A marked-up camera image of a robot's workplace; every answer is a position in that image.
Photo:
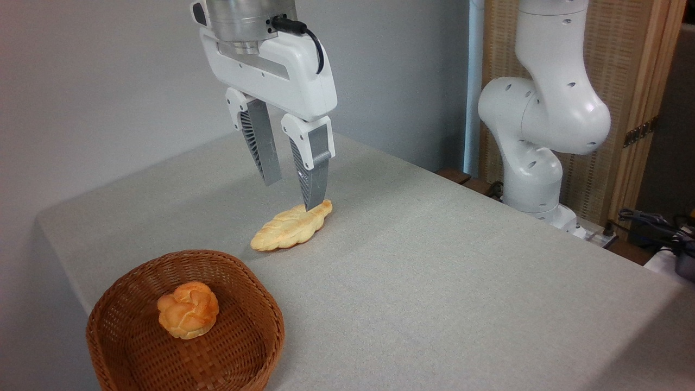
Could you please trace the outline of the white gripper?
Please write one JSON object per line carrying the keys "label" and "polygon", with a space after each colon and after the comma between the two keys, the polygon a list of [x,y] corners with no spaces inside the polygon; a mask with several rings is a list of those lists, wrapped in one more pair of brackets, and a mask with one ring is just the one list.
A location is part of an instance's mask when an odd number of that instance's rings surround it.
{"label": "white gripper", "polygon": [[305,210],[320,205],[327,191],[328,161],[335,156],[332,122],[326,115],[337,107],[337,89],[328,55],[318,73],[315,43],[307,36],[278,33],[261,42],[256,55],[235,53],[203,27],[199,37],[213,74],[229,86],[225,97],[233,128],[243,134],[264,183],[281,180],[269,103],[287,113],[281,128],[289,138]]}

